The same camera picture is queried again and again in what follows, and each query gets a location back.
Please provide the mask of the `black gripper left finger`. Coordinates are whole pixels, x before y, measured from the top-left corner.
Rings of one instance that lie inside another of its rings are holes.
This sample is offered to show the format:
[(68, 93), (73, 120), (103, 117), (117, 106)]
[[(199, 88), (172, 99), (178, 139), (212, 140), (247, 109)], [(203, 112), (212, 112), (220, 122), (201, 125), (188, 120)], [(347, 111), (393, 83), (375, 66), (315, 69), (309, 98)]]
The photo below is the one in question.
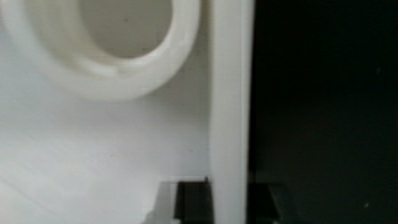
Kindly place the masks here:
[(174, 219), (180, 224), (213, 224), (213, 194), (206, 179), (178, 183)]

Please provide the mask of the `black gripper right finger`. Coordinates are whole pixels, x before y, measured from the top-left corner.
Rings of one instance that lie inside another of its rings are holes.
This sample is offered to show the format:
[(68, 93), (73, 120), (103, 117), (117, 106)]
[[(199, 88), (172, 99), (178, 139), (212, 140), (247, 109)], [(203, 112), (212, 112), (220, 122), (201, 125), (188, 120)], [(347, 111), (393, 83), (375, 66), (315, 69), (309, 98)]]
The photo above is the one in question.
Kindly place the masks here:
[(247, 224), (304, 224), (291, 194), (283, 184), (249, 185)]

